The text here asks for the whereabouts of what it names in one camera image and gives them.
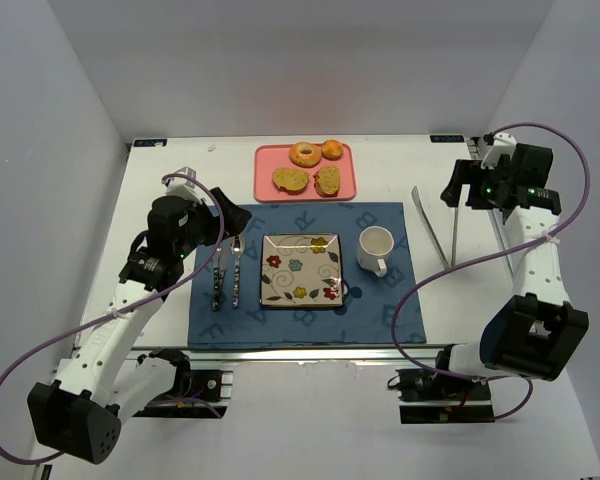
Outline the metal serving tongs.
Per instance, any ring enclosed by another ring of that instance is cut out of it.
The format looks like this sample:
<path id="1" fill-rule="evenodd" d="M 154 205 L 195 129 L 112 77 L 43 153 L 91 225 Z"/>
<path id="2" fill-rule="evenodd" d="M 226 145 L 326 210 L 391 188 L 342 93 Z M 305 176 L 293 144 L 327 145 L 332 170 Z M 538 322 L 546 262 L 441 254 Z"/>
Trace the metal serving tongs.
<path id="1" fill-rule="evenodd" d="M 453 209 L 452 214 L 445 217 L 447 225 L 442 228 L 442 217 L 431 215 L 417 186 L 411 190 L 411 200 L 442 267 L 449 270 L 458 261 L 459 209 Z"/>

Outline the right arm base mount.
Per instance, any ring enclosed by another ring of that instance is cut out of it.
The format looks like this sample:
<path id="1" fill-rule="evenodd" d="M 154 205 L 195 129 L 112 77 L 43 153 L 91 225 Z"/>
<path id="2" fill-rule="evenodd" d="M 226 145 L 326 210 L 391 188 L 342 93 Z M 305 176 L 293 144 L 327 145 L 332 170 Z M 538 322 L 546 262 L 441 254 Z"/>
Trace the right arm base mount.
<path id="1" fill-rule="evenodd" d="M 495 421 L 487 385 L 437 376 L 421 369 L 401 369 L 387 381 L 398 394 L 403 425 L 486 424 Z"/>

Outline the round bread roll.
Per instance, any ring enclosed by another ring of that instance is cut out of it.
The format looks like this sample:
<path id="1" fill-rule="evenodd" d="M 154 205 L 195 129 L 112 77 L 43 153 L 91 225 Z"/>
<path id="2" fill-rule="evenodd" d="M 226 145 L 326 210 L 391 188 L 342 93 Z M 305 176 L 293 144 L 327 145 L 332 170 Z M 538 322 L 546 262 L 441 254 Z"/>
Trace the round bread roll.
<path id="1" fill-rule="evenodd" d="M 321 154 L 324 158 L 329 160 L 338 160 L 342 157 L 344 152 L 343 145 L 334 139 L 326 140 L 321 145 Z"/>

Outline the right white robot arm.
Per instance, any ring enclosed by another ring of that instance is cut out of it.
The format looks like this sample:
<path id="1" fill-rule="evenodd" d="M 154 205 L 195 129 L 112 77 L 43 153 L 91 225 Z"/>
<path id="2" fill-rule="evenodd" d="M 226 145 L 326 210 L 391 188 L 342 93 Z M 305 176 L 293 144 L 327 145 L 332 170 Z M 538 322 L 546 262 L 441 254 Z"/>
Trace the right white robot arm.
<path id="1" fill-rule="evenodd" d="M 507 249 L 512 295 L 486 325 L 477 342 L 448 345 L 437 368 L 459 375 L 519 376 L 555 380 L 589 327 L 562 279 L 558 244 L 550 237 L 559 224 L 560 198 L 545 185 L 553 162 L 549 148 L 495 135 L 481 160 L 459 160 L 441 193 L 449 207 L 464 186 L 473 210 L 493 210 L 496 231 Z"/>

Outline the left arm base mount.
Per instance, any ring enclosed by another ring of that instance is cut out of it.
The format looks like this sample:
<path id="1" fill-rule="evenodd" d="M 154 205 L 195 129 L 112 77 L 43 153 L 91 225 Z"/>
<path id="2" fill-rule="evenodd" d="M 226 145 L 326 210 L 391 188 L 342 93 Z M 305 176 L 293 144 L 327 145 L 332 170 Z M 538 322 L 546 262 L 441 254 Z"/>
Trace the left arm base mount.
<path id="1" fill-rule="evenodd" d="M 176 349 L 157 349 L 136 359 L 139 368 L 148 360 L 167 360 L 176 368 L 174 384 L 134 414 L 139 418 L 221 419 L 232 394 L 233 372 L 223 367 L 199 367 Z"/>

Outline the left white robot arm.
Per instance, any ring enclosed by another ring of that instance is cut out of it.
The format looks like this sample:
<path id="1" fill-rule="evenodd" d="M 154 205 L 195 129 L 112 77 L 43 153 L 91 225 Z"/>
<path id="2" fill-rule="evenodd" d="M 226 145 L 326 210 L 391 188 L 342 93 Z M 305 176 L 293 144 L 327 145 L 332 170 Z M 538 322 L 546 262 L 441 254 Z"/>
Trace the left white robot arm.
<path id="1" fill-rule="evenodd" d="M 148 404 L 189 397 L 193 375 L 189 357 L 160 348 L 138 360 L 136 369 L 117 377 L 149 320 L 184 275 L 184 260 L 199 246 L 244 231 L 251 214 L 219 188 L 211 194 L 217 209 L 192 193 L 153 201 L 147 228 L 131 244 L 119 282 L 107 307 L 109 320 L 94 327 L 84 345 L 48 384 L 38 383 L 27 404 L 36 438 L 44 446 L 92 464 L 102 463 L 120 431 Z"/>

